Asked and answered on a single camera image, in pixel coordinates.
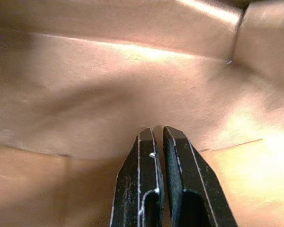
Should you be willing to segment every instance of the black clamp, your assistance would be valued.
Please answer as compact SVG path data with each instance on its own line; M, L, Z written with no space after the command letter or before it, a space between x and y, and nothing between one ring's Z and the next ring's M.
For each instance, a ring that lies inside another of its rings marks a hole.
M217 176L186 135L164 127L172 227L237 227ZM142 131L117 177L110 227L161 227L164 185L157 143Z

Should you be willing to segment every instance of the black plastic jaw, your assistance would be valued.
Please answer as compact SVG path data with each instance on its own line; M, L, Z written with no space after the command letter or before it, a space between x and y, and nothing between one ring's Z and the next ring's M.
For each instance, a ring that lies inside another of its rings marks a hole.
M165 127L172 227L237 227L219 181L182 131Z
M164 185L155 136L136 138L117 177L110 227L161 227Z

